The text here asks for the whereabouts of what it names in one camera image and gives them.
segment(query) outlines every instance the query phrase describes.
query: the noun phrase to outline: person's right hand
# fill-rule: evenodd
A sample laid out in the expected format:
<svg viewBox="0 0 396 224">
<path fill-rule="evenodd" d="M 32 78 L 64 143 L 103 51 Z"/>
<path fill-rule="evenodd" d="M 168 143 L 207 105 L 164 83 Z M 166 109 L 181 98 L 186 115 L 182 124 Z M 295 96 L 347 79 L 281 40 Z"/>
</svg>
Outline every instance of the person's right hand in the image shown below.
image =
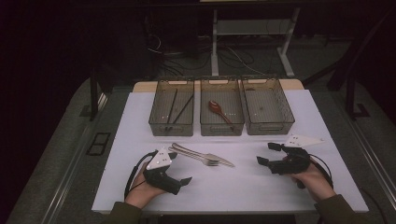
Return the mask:
<svg viewBox="0 0 396 224">
<path fill-rule="evenodd" d="M 125 199 L 126 203 L 138 208 L 145 207 L 153 198 L 165 193 L 163 189 L 152 187 L 148 182 L 146 182 L 143 172 L 147 165 L 148 162 L 143 163 L 142 168 L 140 168 L 139 173 L 132 183 L 132 189 Z"/>
<path fill-rule="evenodd" d="M 288 176 L 290 176 L 294 182 L 297 180 L 302 181 L 315 202 L 331 198 L 336 194 L 326 178 L 314 164 L 310 164 L 308 169 L 302 173 L 288 174 Z"/>
</svg>

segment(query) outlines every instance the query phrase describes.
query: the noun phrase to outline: spoon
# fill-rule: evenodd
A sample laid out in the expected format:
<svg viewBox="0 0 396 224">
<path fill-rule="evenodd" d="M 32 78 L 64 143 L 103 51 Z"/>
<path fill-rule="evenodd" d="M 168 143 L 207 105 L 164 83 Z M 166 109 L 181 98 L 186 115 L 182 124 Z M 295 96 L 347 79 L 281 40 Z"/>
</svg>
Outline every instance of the spoon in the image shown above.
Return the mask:
<svg viewBox="0 0 396 224">
<path fill-rule="evenodd" d="M 218 103 L 214 101 L 209 101 L 209 109 L 213 113 L 220 115 L 228 124 L 232 124 L 232 122 L 227 119 L 227 117 L 225 117 L 224 113 L 221 110 L 221 106 Z"/>
</svg>

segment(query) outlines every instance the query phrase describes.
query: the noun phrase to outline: dark sleeve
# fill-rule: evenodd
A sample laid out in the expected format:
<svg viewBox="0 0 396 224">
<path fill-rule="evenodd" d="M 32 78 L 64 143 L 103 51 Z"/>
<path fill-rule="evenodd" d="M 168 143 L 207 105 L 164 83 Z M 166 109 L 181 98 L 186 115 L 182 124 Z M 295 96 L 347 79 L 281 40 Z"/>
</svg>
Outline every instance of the dark sleeve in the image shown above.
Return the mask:
<svg viewBox="0 0 396 224">
<path fill-rule="evenodd" d="M 142 210 L 128 203 L 114 203 L 110 215 L 102 224 L 137 224 Z"/>
<path fill-rule="evenodd" d="M 355 213 L 340 194 L 315 204 L 315 207 L 327 224 L 369 223 L 363 216 Z"/>
</svg>

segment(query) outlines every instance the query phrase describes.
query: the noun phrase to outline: plastic bin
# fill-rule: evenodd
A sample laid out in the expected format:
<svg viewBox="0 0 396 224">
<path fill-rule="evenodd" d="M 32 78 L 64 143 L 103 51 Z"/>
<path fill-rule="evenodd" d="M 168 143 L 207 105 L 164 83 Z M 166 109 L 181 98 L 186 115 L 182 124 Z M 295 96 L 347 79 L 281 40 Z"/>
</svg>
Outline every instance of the plastic bin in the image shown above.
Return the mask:
<svg viewBox="0 0 396 224">
<path fill-rule="evenodd" d="M 242 76 L 247 134 L 287 134 L 294 123 L 288 100 L 276 78 Z"/>
<path fill-rule="evenodd" d="M 158 81 L 149 116 L 154 136 L 192 136 L 194 78 L 163 77 Z"/>
<path fill-rule="evenodd" d="M 209 102 L 218 103 L 226 119 L 210 110 Z M 244 128 L 244 115 L 238 78 L 201 77 L 201 135 L 238 136 Z"/>
</svg>

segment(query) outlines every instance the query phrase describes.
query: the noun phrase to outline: white tabletop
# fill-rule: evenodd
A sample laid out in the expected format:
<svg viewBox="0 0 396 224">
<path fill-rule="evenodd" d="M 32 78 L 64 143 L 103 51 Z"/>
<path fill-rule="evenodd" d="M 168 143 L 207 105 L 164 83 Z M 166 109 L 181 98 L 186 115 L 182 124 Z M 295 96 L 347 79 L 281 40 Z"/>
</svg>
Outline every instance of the white tabletop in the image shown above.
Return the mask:
<svg viewBox="0 0 396 224">
<path fill-rule="evenodd" d="M 154 92 L 133 92 L 126 103 L 120 127 L 107 160 L 93 211 L 109 213 L 114 202 L 123 201 L 128 177 L 147 153 L 173 142 L 204 153 L 213 153 L 231 161 L 235 167 L 204 166 L 200 161 L 178 155 L 167 174 L 174 179 L 192 176 L 178 195 L 158 196 L 144 209 L 146 214 L 293 214 L 316 211 L 306 189 L 298 189 L 288 177 L 273 175 L 257 163 L 256 156 L 281 160 L 283 152 L 269 150 L 268 142 L 285 143 L 292 134 L 321 138 L 323 143 L 305 147 L 310 154 L 327 162 L 332 171 L 334 189 L 357 212 L 368 207 L 341 158 L 309 91 L 285 91 L 295 123 L 288 135 L 201 136 L 199 124 L 200 94 L 195 94 L 194 135 L 192 137 L 156 137 L 149 127 Z"/>
</svg>

